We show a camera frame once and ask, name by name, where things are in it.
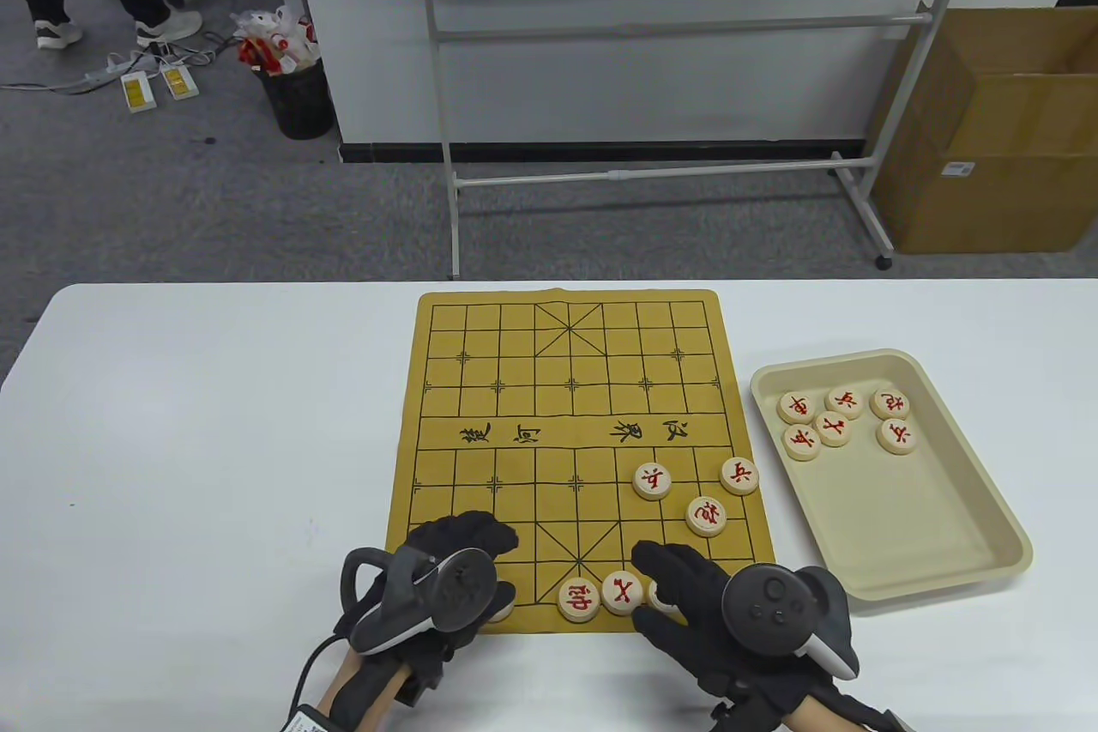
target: whiteboard frame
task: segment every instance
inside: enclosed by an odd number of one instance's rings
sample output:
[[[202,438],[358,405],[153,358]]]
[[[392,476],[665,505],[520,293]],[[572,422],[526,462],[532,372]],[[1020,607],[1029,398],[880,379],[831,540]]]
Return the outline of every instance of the whiteboard frame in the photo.
[[[430,43],[430,68],[435,90],[435,109],[438,117],[438,135],[442,148],[442,170],[446,183],[447,205],[450,213],[450,275],[449,280],[461,278],[461,240],[460,240],[460,207],[459,194],[464,188],[482,187],[515,187],[533,183],[576,183],[607,182],[620,183],[632,179],[663,178],[698,178],[698,176],[740,176],[754,174],[759,171],[820,171],[827,170],[834,174],[839,187],[847,193],[851,206],[870,235],[878,250],[875,263],[878,270],[888,270],[893,266],[895,246],[888,237],[881,218],[873,205],[871,194],[882,167],[888,156],[888,150],[895,139],[896,132],[915,86],[930,56],[930,48],[944,22],[950,0],[934,0],[929,8],[920,5],[916,14],[862,14],[848,18],[792,18],[763,19],[763,21],[726,21],[702,23],[666,23],[666,25],[624,25],[624,26],[578,26],[568,30],[568,37],[659,37],[670,33],[735,33],[735,31],[759,30],[813,30],[813,29],[895,29],[908,26],[919,30],[903,77],[897,86],[895,97],[888,108],[881,132],[873,145],[870,156],[862,158],[843,158],[839,151],[831,159],[800,159],[793,162],[764,164],[722,164],[722,166],[691,166],[660,168],[618,168],[610,171],[580,171],[578,174],[533,174],[511,176],[511,178],[471,178],[462,179],[453,166],[451,151],[450,124],[447,115],[446,70],[442,65],[441,46],[446,42],[462,41],[511,41],[520,37],[557,37],[562,31],[557,30],[439,30],[435,0],[424,0],[424,11],[427,22],[427,37]]]

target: white table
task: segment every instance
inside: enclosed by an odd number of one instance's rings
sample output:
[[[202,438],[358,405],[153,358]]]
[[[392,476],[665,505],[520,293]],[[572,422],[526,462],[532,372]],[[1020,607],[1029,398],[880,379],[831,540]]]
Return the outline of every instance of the white table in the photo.
[[[1035,562],[1005,587],[855,619],[851,692],[919,732],[1098,729],[1094,281],[506,285],[716,290],[774,547],[793,566],[817,558],[749,404],[752,372],[909,351]],[[0,390],[0,730],[278,730],[337,617],[344,554],[384,539],[416,300],[442,289],[58,293]],[[887,305],[903,308],[876,320]],[[988,417],[1004,397],[1011,413]],[[512,635],[464,651],[391,728],[705,732],[713,702],[636,637]]]

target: beige plastic tray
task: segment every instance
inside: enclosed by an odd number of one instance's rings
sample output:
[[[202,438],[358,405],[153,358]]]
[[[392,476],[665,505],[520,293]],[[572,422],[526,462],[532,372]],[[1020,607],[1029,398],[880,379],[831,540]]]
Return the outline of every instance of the beige plastic tray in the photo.
[[[822,409],[825,392],[840,384],[859,387],[866,398],[850,442],[824,447],[813,461],[792,460],[782,447],[781,395],[807,392]],[[881,421],[867,406],[883,386],[910,399],[908,419],[920,438],[910,454],[889,454],[876,441]],[[824,561],[851,596],[885,600],[1029,567],[1029,538],[909,354],[883,348],[765,367],[751,380],[751,392]]]

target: hand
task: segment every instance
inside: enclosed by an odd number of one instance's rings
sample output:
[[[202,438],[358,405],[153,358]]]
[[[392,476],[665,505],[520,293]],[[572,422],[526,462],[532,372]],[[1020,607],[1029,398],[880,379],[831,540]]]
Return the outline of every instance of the hand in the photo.
[[[438,559],[461,549],[474,548],[483,550],[495,560],[518,545],[518,536],[490,513],[469,511],[424,523],[413,529],[405,543]],[[385,575],[381,573],[355,607],[345,611],[336,623],[334,634],[346,638],[355,623],[381,603],[384,587]],[[395,699],[413,706],[424,689],[438,686],[442,677],[442,664],[453,657],[455,651],[470,645],[488,619],[512,603],[515,596],[512,584],[500,582],[492,601],[470,626],[450,633],[437,630],[421,632],[399,646],[361,658],[361,666],[334,696],[329,718],[341,729],[356,729],[367,710],[401,672],[404,673],[406,683],[400,686]]]
[[[776,729],[809,696],[836,714],[881,732],[893,722],[839,692],[831,676],[808,657],[764,657],[731,637],[721,613],[721,596],[729,575],[694,549],[651,541],[634,547],[632,563],[656,581],[660,600],[676,606],[687,626],[640,607],[632,613],[637,631],[693,675],[705,691],[733,702],[714,710],[718,729]]]

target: electrical cord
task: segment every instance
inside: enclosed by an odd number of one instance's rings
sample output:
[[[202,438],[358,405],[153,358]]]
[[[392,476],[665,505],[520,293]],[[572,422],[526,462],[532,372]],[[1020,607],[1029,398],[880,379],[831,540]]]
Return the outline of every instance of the electrical cord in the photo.
[[[290,701],[290,713],[287,716],[287,720],[293,718],[293,713],[298,709],[298,705],[301,702],[301,694],[305,690],[305,682],[309,679],[309,671],[313,668],[313,664],[316,663],[316,658],[321,656],[324,650],[333,645],[334,642],[340,640],[341,638],[337,634],[325,639],[320,646],[313,650],[313,654],[309,656],[309,660],[305,661],[305,665],[301,669],[301,677],[298,678],[298,688],[293,690],[293,700]]]
[[[124,69],[111,72],[110,77],[102,78],[101,81],[89,80],[89,78],[82,77],[79,80],[71,81],[71,83],[59,85],[3,83],[0,85],[0,90],[3,92],[52,92],[60,93],[63,97],[79,97],[83,95],[83,93],[98,92],[99,89],[112,85],[123,74],[130,74],[130,70],[146,54],[152,54],[158,65],[188,65],[190,68],[202,68],[205,65],[213,65],[216,58],[222,56],[225,50],[234,48],[240,42],[239,37],[233,37],[233,35],[226,36],[216,33],[216,31],[205,31],[202,36],[211,43],[211,45],[202,49],[192,49],[190,46],[180,45],[179,43],[149,43],[144,49],[134,49],[130,53],[131,60]],[[109,60],[111,57],[117,57],[119,63],[125,60],[125,57],[114,53],[114,50],[108,54]]]
[[[127,65],[125,69],[121,69],[120,72],[116,72],[116,77],[122,77],[123,74],[126,74],[128,72],[130,69],[133,69],[134,66],[137,65],[137,60],[141,60],[142,57],[145,57],[145,54],[148,54],[149,49],[152,49],[152,43],[149,45],[146,45],[144,49],[138,50],[138,53],[135,53],[133,56],[133,60],[130,60],[130,65]],[[72,83],[63,83],[63,85],[4,83],[0,85],[0,92],[52,92],[52,93],[60,93],[60,95],[63,97],[79,97],[82,95],[82,93],[98,92],[99,89],[105,88],[105,86],[110,86],[111,83],[113,83],[113,81],[116,80],[116,77],[113,76],[107,77],[105,80],[101,81],[101,83],[96,83],[96,81],[90,81],[88,80],[87,77],[82,77],[77,81],[72,81]]]

